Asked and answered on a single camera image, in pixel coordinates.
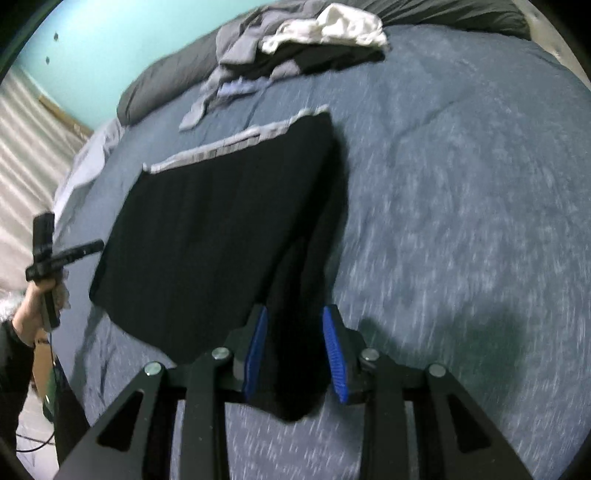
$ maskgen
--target cable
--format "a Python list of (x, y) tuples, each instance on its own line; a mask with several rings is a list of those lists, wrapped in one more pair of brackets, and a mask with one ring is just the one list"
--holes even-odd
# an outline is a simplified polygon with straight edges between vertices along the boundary
[(53, 440), (54, 435), (56, 434), (56, 431), (54, 430), (53, 433), (51, 434), (51, 436), (45, 441), (43, 442), (41, 445), (39, 445), (38, 447), (32, 448), (30, 450), (17, 450), (17, 453), (33, 453), (36, 452), (37, 450), (41, 450), (44, 446), (49, 445), (49, 442)]
[[(56, 361), (55, 361), (55, 359), (53, 357), (53, 343), (51, 341), (51, 332), (49, 332), (49, 351), (50, 351), (50, 354), (51, 354), (51, 363), (53, 365), (53, 368), (52, 368), (52, 370), (53, 370), (53, 383), (54, 383), (55, 388), (57, 390)], [(41, 445), (39, 445), (39, 446), (37, 446), (35, 448), (32, 448), (30, 450), (17, 450), (17, 453), (33, 453), (33, 452), (36, 452), (37, 450), (41, 450), (44, 446), (49, 445), (49, 443), (53, 440), (53, 437), (55, 435), (56, 435), (56, 428), (53, 427), (53, 433), (51, 434), (51, 436), (45, 442), (42, 442)], [(17, 436), (18, 437), (21, 437), (21, 438), (25, 438), (27, 440), (32, 440), (33, 442), (41, 442), (41, 440), (28, 438), (28, 437), (25, 437), (24, 435), (20, 435), (18, 433), (17, 433)]]
[(17, 437), (25, 440), (30, 440), (32, 442), (43, 443), (43, 440), (34, 439), (33, 437), (27, 437), (26, 435), (21, 435), (20, 433), (17, 433)]

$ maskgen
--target folded shirt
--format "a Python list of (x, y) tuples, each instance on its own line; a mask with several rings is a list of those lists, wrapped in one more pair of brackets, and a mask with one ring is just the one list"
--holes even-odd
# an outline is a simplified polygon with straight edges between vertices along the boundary
[(330, 4), (316, 19), (286, 20), (274, 35), (261, 40), (259, 48), (271, 54), (285, 42), (381, 48), (388, 44), (388, 39), (377, 15), (342, 4)]

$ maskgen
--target blue comforter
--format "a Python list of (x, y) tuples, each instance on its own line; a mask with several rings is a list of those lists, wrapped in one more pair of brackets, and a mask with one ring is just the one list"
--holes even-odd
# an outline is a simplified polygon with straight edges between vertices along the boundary
[[(591, 92), (529, 41), (385, 31), (384, 62), (274, 84), (194, 130), (178, 125), (196, 87), (153, 112), (125, 134), (59, 247), (107, 240), (142, 164), (328, 104), (349, 211), (327, 301), (398, 362), (446, 364), (534, 477), (554, 480), (591, 428)], [(54, 334), (91, 424), (146, 362), (172, 365), (91, 305), (97, 262), (71, 267), (72, 309)], [(236, 480), (356, 478), (362, 412), (333, 394), (291, 425), (226, 408)], [(173, 470), (177, 455), (178, 440)]]

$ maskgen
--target black metal bracket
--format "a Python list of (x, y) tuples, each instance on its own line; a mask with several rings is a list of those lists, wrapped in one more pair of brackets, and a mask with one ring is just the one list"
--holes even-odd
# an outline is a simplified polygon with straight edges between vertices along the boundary
[[(152, 362), (131, 381), (61, 466), (56, 480), (169, 478), (174, 416), (185, 399), (180, 479), (229, 480), (225, 402), (256, 388), (267, 310), (191, 365)], [(407, 480), (405, 402), (412, 401), (421, 480), (531, 480), (508, 442), (442, 365), (396, 364), (347, 329), (336, 306), (323, 314), (333, 386), (345, 404), (365, 405), (361, 480)]]
[(366, 405), (362, 480), (409, 478), (405, 401), (413, 403), (424, 480), (532, 480), (503, 435), (442, 365), (398, 365), (345, 328), (335, 305), (323, 314), (333, 386), (342, 403)]
[(180, 478), (229, 480), (224, 403), (255, 391), (267, 309), (191, 365), (147, 364), (74, 447), (55, 480), (168, 479), (174, 416), (185, 400)]

